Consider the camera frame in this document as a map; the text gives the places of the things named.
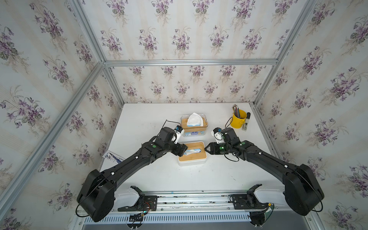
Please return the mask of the bamboo tissue box lid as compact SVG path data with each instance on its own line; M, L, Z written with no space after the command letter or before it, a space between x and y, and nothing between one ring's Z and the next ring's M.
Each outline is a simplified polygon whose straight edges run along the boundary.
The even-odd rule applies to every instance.
M188 117L182 117L181 118L181 124L182 124L182 128L184 129L185 132L201 132L201 131L206 131L207 127L208 127L208 122L207 119L205 117L203 117L203 121L204 121L204 125L203 126L193 126L193 127L188 127L186 125Z

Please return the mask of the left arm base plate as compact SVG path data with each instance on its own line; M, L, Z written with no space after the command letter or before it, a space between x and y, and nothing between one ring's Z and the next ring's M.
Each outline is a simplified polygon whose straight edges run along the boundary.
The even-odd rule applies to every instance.
M148 212L148 211L156 211L157 209L157 200L158 196L149 195L145 197L141 197L132 207L121 207L117 210L119 212L130 212L130 211L141 211L141 212Z

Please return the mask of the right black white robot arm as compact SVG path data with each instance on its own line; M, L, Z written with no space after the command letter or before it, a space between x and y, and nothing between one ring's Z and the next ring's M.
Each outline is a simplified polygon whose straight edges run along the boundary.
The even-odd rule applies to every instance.
M283 196L287 205L296 213L306 216L318 204L322 204L324 193L312 169L301 164L287 163L261 150L253 143L241 141L231 127L215 128L211 132L216 142L206 148L211 155L231 154L238 159L253 163L277 178L284 186Z

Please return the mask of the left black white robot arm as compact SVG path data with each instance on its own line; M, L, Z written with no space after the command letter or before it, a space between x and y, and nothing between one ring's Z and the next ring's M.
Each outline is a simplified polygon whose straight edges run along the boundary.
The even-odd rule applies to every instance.
M183 133L181 126L174 129L163 127L157 136L143 143L133 155L121 163L102 172L91 171L77 196L78 205L94 222L101 221L113 209L115 191L134 173L168 152L179 157L184 155L188 147L179 143Z

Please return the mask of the white bamboo-lid tissue box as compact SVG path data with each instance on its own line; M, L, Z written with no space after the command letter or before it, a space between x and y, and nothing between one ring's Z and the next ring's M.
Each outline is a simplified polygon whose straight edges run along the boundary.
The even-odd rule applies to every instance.
M197 164L204 164L207 161L207 153L205 152L205 145L202 141L197 142L187 142L185 145L190 149L197 149L200 148L201 152L196 154L191 154L188 156L178 157L178 164L180 166L192 166Z

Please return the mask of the clear plastic tissue box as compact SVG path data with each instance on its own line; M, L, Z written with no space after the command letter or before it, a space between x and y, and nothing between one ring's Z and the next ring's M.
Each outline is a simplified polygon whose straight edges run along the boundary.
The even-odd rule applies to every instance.
M181 117L181 125L184 129L184 136L203 136L206 134L208 121L207 117L204 114L198 114L202 118L203 125L188 125L187 122L189 120L190 115L183 115Z

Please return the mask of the blue tissue paper pack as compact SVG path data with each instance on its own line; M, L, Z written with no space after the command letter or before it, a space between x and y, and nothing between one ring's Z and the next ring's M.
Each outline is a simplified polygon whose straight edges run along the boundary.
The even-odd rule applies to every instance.
M202 127L204 125L203 117L197 113L192 113L186 122L188 127Z

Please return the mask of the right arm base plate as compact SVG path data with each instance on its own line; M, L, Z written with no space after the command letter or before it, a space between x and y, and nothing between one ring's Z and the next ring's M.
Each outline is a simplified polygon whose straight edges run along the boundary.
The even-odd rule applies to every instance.
M255 195L233 194L230 195L230 202L235 210L267 210L269 203L261 203Z

